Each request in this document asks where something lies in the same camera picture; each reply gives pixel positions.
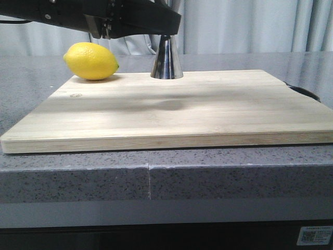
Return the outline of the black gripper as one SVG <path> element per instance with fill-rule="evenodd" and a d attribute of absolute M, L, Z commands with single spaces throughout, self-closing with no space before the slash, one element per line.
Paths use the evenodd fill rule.
<path fill-rule="evenodd" d="M 84 31 L 96 39 L 175 35 L 181 22 L 166 1 L 39 1 L 39 11 L 46 24 Z"/>

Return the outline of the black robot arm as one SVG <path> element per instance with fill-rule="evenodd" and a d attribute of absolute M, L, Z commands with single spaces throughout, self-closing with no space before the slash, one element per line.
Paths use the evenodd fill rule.
<path fill-rule="evenodd" d="M 1 15 L 84 31 L 96 39 L 175 35 L 181 22 L 164 1 L 1 1 Z"/>

